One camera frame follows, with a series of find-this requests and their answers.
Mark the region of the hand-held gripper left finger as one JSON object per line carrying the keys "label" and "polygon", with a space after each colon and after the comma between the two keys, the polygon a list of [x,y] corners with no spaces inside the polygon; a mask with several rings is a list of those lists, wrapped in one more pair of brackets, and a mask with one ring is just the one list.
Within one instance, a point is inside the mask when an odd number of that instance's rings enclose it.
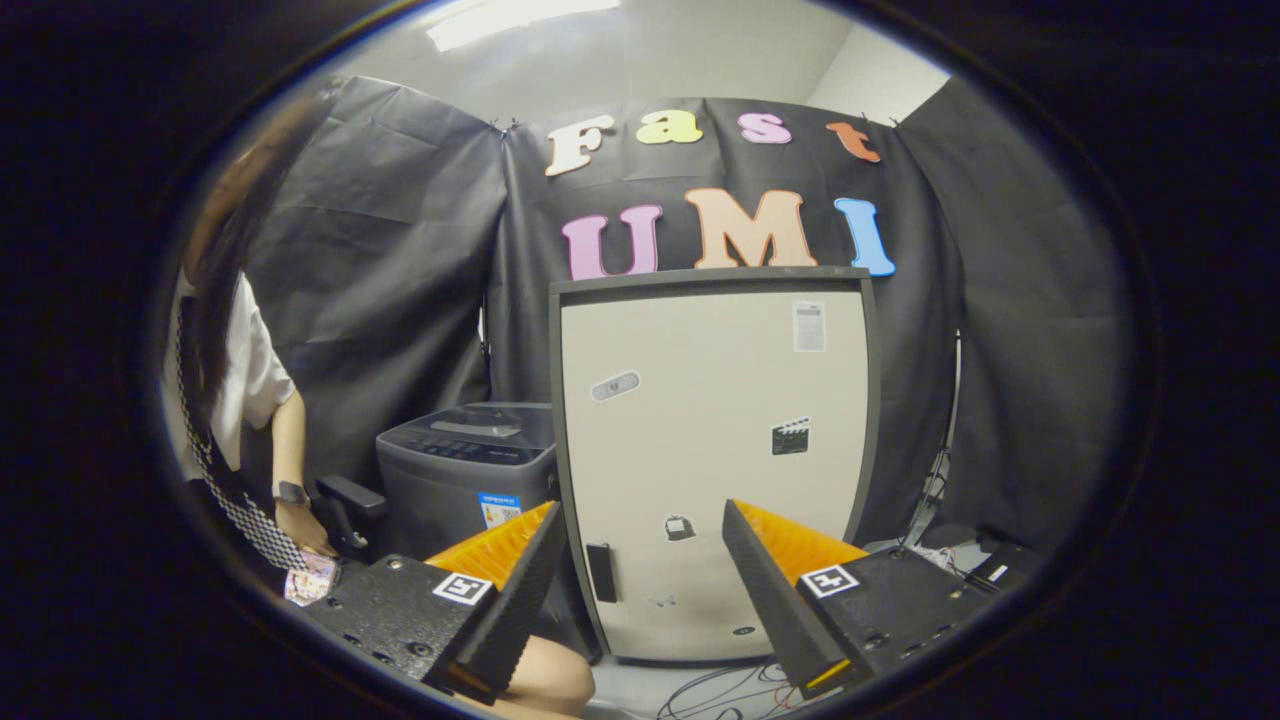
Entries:
{"label": "hand-held gripper left finger", "polygon": [[387,555],[303,612],[407,678],[485,705],[504,693],[566,547],[544,502],[428,560]]}

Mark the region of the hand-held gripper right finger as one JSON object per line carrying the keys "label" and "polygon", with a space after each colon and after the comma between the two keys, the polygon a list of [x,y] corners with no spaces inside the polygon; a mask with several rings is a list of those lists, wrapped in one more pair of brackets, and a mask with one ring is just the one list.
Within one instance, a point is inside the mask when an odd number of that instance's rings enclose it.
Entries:
{"label": "hand-held gripper right finger", "polygon": [[849,689],[950,641],[993,591],[914,550],[874,553],[741,500],[722,539],[790,685]]}

